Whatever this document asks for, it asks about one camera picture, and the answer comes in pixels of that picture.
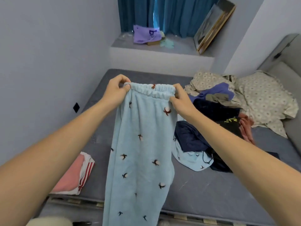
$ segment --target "teal curtain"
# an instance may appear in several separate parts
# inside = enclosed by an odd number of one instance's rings
[[[133,25],[160,28],[165,34],[193,37],[218,0],[118,0],[122,32]]]

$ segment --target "purple bag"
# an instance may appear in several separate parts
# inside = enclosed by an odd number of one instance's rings
[[[159,28],[147,28],[134,25],[134,43],[144,44],[146,42],[161,40]]]

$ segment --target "person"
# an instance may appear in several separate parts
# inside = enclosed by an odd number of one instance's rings
[[[0,167],[0,223],[25,225],[68,170],[103,119],[125,98],[130,82],[111,79],[102,99]],[[201,114],[180,84],[170,101],[194,125],[278,225],[301,224],[301,174]]]

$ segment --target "gray mattress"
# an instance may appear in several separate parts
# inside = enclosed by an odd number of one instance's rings
[[[185,86],[191,80],[190,77],[110,69],[104,75],[84,110],[101,99],[109,80],[118,74],[124,74],[136,83],[180,83]],[[95,160],[95,167],[79,198],[104,201],[115,114],[116,111],[105,118],[83,149]],[[277,152],[283,162],[301,171],[301,158],[288,139],[262,127],[253,128],[252,132],[259,148]],[[275,225],[273,219],[234,174],[217,172],[210,168],[195,172],[180,164],[173,156],[172,162],[175,168],[175,177],[163,211],[214,217],[220,220],[242,221],[248,224]]]

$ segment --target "headboard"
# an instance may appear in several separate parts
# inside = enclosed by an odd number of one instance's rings
[[[284,88],[291,92],[301,107],[301,35],[289,34],[259,66],[259,70],[278,78]],[[283,121],[285,131],[301,153],[301,112],[296,118]]]

